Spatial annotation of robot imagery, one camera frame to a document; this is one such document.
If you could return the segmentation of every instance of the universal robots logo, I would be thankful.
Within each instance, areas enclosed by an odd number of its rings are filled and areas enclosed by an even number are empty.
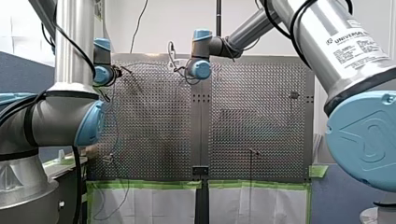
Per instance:
[[[333,42],[333,40],[332,40],[332,38],[330,38],[330,39],[328,39],[328,40],[326,41],[326,44],[327,44],[327,45],[330,45],[330,44],[332,44],[332,42]]]

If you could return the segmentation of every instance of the perforated metal panel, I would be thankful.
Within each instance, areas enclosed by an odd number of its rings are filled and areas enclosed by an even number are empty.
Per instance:
[[[191,179],[191,87],[167,61],[131,57],[115,62],[132,74],[117,81],[90,178]]]
[[[210,179],[307,179],[314,77],[299,59],[214,58],[212,78],[191,87],[167,55],[113,58],[132,74],[117,82],[90,179],[190,180],[193,165]]]
[[[290,57],[245,57],[218,67],[212,78],[210,178],[305,181],[313,75]]]

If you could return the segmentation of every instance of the bolt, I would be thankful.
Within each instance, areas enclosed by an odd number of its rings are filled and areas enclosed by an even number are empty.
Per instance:
[[[64,209],[64,201],[60,201],[58,204],[58,210]]]

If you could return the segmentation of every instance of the black cable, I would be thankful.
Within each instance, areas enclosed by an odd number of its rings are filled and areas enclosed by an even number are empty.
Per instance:
[[[95,79],[96,77],[96,71],[95,71],[95,66],[93,65],[93,62],[91,61],[90,57],[88,57],[88,55],[84,52],[84,50],[82,50],[82,48],[79,47],[78,44],[76,44],[76,42],[74,42],[65,32],[64,29],[62,29],[62,27],[60,27],[58,25],[58,23],[56,23],[56,10],[57,10],[57,5],[55,5],[55,10],[53,11],[53,18],[52,18],[52,23],[55,26],[56,30],[59,31],[59,33],[61,33],[61,35],[66,38],[70,44],[72,44],[79,52],[79,54],[82,56],[82,58],[84,59],[84,61],[88,64],[88,66],[91,68],[92,70],[92,76],[93,79]]]
[[[264,0],[264,11],[265,14],[267,15],[268,21],[271,22],[271,24],[286,38],[290,39],[290,35],[284,31],[282,28],[280,28],[280,26],[277,24],[276,21],[274,21],[274,19],[271,16],[271,12],[270,9],[268,8],[268,0]]]
[[[43,23],[41,23],[41,32],[43,33],[44,39],[46,39],[47,43],[49,43],[49,45],[51,45],[53,48],[55,48],[55,45],[52,43],[51,38],[49,38],[49,39],[47,38]]]
[[[257,45],[259,42],[260,42],[260,38],[258,38],[258,39],[256,40],[256,42],[255,42],[252,46],[245,48],[244,51],[253,49],[254,47],[256,47],[256,45]]]
[[[129,50],[129,53],[132,53],[132,50],[134,49],[134,39],[136,38],[137,32],[139,31],[140,21],[142,20],[143,14],[145,13],[146,8],[148,7],[148,3],[149,0],[146,0],[145,6],[143,7],[142,12],[140,13],[139,19],[137,20],[136,30],[134,31],[134,36],[132,37],[131,50]]]
[[[232,59],[233,62],[235,63],[235,57],[231,54],[231,51],[230,51],[230,47],[231,47],[231,46],[228,44],[228,41],[225,40],[224,38],[221,38],[220,40],[221,40],[221,42],[223,43],[223,46],[227,49],[228,53],[230,54],[231,59]]]
[[[33,95],[29,96],[26,98],[23,98],[19,100],[18,102],[15,102],[8,107],[6,107],[1,113],[0,113],[0,127],[8,120],[10,119],[13,115],[16,113],[20,112],[24,108],[27,108],[31,105],[37,104],[42,98],[44,97],[46,91],[42,91],[38,95]]]
[[[175,45],[174,45],[174,43],[173,43],[172,41],[169,41],[169,43],[168,43],[168,56],[169,56],[169,60],[171,61],[172,65],[174,66],[174,72],[177,72],[179,75],[181,75],[182,77],[184,77],[184,79],[186,80],[187,84],[189,84],[189,85],[191,85],[191,86],[194,86],[194,85],[200,83],[201,80],[198,80],[198,79],[196,79],[196,78],[194,78],[194,77],[187,77],[187,75],[186,75],[186,70],[187,70],[187,68],[189,67],[189,63],[191,62],[191,59],[189,59],[189,60],[187,61],[186,66],[177,67],[177,66],[176,66],[176,63],[175,63],[175,61],[174,61],[174,59],[172,58],[171,51],[173,51],[173,52],[176,54],[176,50],[175,50]],[[180,72],[181,69],[184,69],[184,74],[181,74],[181,72]]]
[[[81,172],[81,162],[79,160],[78,148],[72,146],[73,154],[76,163],[76,176],[77,176],[77,198],[76,198],[76,210],[73,217],[73,224],[78,224],[79,213],[81,211],[81,197],[82,197],[82,172]]]
[[[254,0],[254,3],[256,3],[256,7],[257,7],[258,9],[260,9],[259,0]]]
[[[114,164],[114,168],[116,169],[117,176],[120,176],[119,170],[116,165],[116,161],[113,161],[113,164]],[[129,194],[129,189],[130,189],[130,180],[128,179],[127,181],[128,181],[127,190],[125,191],[124,198],[122,199],[122,202],[119,204],[119,206],[117,206],[117,208],[114,209],[114,211],[112,211],[107,217],[97,218],[97,216],[105,208],[104,203],[103,203],[103,206],[101,206],[101,209],[99,209],[99,211],[96,212],[96,214],[93,216],[93,220],[106,221],[106,220],[110,219],[116,212],[118,212],[122,208],[122,206],[125,204],[126,200],[128,199],[128,194]]]
[[[108,103],[111,102],[111,99],[110,99],[110,97],[108,97],[107,94],[105,94],[105,93],[104,93],[102,90],[100,90],[100,89],[97,89],[97,90],[99,91],[99,93],[102,95],[103,99],[104,99],[106,102],[108,102]]]

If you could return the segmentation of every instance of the blue joint cap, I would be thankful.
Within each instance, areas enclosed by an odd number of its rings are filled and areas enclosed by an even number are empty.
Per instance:
[[[199,41],[212,37],[212,32],[209,30],[195,30],[193,41]]]
[[[197,79],[207,79],[212,74],[210,63],[205,60],[200,60],[194,63],[191,67],[191,74]]]
[[[337,106],[326,140],[349,175],[376,189],[396,192],[396,91],[367,91]]]
[[[103,105],[102,101],[96,101],[85,114],[76,134],[76,147],[90,146],[99,141],[105,124]]]
[[[93,44],[99,48],[110,51],[110,40],[106,38],[96,38]]]
[[[111,72],[103,66],[95,66],[96,76],[93,80],[99,85],[107,84],[111,79]]]

